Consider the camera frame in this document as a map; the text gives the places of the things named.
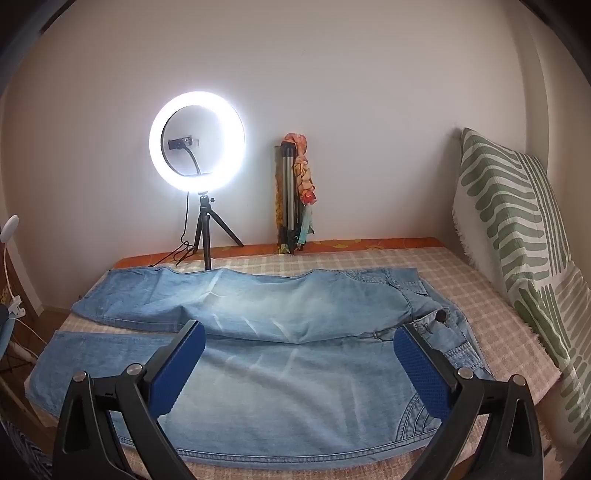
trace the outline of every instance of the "silver knob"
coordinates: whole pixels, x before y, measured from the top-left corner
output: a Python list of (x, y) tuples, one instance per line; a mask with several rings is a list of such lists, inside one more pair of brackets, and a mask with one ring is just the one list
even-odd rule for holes
[(470, 380), (474, 377), (474, 372), (468, 367), (460, 367), (457, 371), (457, 374), (465, 380)]
[(513, 375), (513, 382), (515, 382), (520, 387), (525, 386), (525, 378), (523, 378), (521, 375)]
[(128, 375), (135, 376), (135, 375), (139, 374), (143, 368), (144, 367), (142, 367), (142, 365), (140, 365), (140, 364), (131, 364), (129, 367), (127, 367), (127, 369), (125, 371), (127, 372)]
[(86, 378), (86, 372), (76, 372), (72, 377), (74, 382), (80, 383)]

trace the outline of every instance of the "jeans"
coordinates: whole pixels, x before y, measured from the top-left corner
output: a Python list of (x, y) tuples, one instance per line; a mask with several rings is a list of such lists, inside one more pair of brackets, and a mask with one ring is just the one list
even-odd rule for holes
[[(189, 318), (204, 323), (203, 356), (159, 422), (182, 458), (215, 465), (341, 468), (426, 445), (440, 422), (394, 354), (402, 323), (412, 323), (454, 367), (492, 379), (462, 312), (413, 269), (284, 278), (133, 268), (110, 272), (73, 310), (151, 332), (175, 332)], [(444, 322), (435, 319), (439, 310)], [(58, 415), (75, 371), (119, 374), (170, 339), (58, 332), (28, 396)], [(114, 421), (131, 444), (121, 418)]]

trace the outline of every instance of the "blue rubber pad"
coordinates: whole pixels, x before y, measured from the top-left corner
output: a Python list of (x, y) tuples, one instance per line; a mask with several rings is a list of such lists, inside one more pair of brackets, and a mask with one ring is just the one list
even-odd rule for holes
[(205, 350), (205, 327), (197, 323), (186, 335), (150, 385), (148, 410), (152, 418), (169, 413)]
[(396, 329), (393, 344), (398, 361), (429, 415), (442, 421), (447, 419), (452, 411), (452, 392), (427, 355), (403, 327)]

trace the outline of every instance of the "pillow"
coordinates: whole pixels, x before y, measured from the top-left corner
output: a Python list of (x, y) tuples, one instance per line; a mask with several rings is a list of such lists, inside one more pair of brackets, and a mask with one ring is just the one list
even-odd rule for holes
[(561, 369), (555, 395), (561, 412), (550, 433), (580, 448), (591, 432), (591, 291), (571, 259), (544, 168), (535, 157), (465, 129), (453, 209), (474, 266)]

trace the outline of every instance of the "mattress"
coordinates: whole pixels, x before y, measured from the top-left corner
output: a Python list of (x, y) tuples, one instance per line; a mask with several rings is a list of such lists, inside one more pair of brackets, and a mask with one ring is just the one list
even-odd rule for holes
[[(130, 266), (129, 263), (118, 266)], [(544, 352), (537, 336), (523, 323), (513, 309), (495, 293), (491, 284), (478, 272), (443, 247), (385, 249), (380, 244), (360, 251), (325, 252), (291, 255), (257, 255), (218, 258), (213, 268), (226, 267), (250, 274), (295, 276), (315, 268), (351, 270), (375, 267), (414, 267), (442, 295), (464, 312), (482, 352), (496, 379), (506, 381), (512, 374), (523, 375), (538, 403), (556, 383), (560, 371)], [(185, 262), (178, 271), (203, 269), (201, 260)], [(71, 314), (60, 330), (69, 332), (131, 333), (131, 330), (100, 325)], [(55, 426), (57, 419), (33, 405), (46, 426)], [(474, 454), (483, 432), (485, 418), (480, 417), (470, 435), (459, 461)], [(133, 470), (148, 477), (136, 451), (125, 448)], [(388, 479), (396, 480), (420, 456), (421, 450), (381, 462), (331, 471), (263, 471), (223, 468), (187, 462), (196, 478), (203, 480), (320, 480), (320, 479)]]

